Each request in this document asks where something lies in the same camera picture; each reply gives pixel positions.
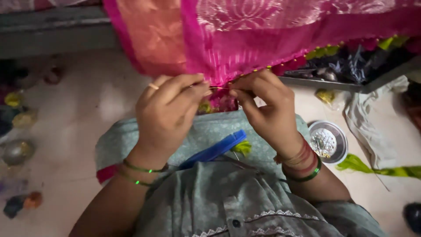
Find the pink saree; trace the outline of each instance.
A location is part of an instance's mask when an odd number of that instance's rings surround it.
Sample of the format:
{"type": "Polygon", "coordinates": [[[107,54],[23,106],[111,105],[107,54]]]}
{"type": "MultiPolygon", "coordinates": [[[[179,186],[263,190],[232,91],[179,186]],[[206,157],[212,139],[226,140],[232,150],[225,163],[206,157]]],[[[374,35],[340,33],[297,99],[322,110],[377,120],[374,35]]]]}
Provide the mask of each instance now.
{"type": "Polygon", "coordinates": [[[213,86],[255,69],[300,62],[314,49],[341,42],[421,37],[421,0],[104,0],[104,5],[139,72],[204,73],[213,86]]]}

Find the gold ring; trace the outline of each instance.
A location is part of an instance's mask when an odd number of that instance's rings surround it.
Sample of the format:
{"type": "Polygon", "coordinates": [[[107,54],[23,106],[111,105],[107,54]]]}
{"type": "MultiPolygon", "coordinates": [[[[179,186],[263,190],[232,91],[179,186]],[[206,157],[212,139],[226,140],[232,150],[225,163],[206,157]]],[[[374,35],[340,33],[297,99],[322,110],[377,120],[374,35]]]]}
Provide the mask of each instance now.
{"type": "Polygon", "coordinates": [[[155,90],[158,90],[159,89],[159,87],[157,85],[153,84],[152,82],[149,83],[148,86],[150,86],[152,89],[155,89],[155,90]]]}

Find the white tile floor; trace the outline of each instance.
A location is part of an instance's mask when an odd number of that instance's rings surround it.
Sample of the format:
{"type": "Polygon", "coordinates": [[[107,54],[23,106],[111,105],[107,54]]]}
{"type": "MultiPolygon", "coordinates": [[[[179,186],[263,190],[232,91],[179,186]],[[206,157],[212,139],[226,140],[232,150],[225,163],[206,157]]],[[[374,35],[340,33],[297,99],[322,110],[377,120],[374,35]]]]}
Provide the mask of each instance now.
{"type": "MultiPolygon", "coordinates": [[[[101,189],[95,178],[94,147],[117,120],[133,116],[137,97],[149,79],[134,71],[118,51],[91,51],[63,56],[66,72],[56,86],[39,81],[26,91],[39,120],[28,136],[37,152],[29,162],[31,185],[44,203],[8,220],[0,215],[0,236],[67,236],[84,208],[101,189]]],[[[314,89],[294,87],[296,113],[307,122],[329,120],[346,133],[349,152],[368,164],[361,146],[340,111],[330,111],[314,89]]],[[[393,96],[376,103],[373,123],[390,138],[402,164],[420,164],[419,132],[393,96]]],[[[366,208],[390,236],[415,236],[402,219],[406,203],[421,201],[419,180],[399,179],[399,191],[387,191],[375,175],[331,170],[344,182],[354,201],[366,208]]]]}

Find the sleeve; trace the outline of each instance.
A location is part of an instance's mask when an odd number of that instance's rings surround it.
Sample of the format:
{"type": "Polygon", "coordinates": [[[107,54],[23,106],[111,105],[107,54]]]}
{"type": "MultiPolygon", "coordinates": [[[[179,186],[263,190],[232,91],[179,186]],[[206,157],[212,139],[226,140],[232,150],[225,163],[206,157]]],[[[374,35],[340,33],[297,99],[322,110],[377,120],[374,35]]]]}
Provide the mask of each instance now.
{"type": "Polygon", "coordinates": [[[346,237],[385,237],[378,222],[363,207],[350,202],[314,205],[325,220],[346,237]]]}

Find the grey bed frame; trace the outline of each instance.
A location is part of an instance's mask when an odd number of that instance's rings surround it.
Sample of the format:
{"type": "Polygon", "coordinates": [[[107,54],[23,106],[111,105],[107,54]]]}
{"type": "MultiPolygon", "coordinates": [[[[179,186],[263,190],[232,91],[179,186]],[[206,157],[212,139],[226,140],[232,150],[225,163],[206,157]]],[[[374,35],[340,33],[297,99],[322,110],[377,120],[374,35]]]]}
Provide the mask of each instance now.
{"type": "MultiPolygon", "coordinates": [[[[102,6],[55,8],[0,14],[0,59],[120,48],[102,6]]],[[[371,83],[356,84],[279,77],[286,84],[370,93],[398,76],[421,68],[421,57],[394,68],[371,83]]]]}

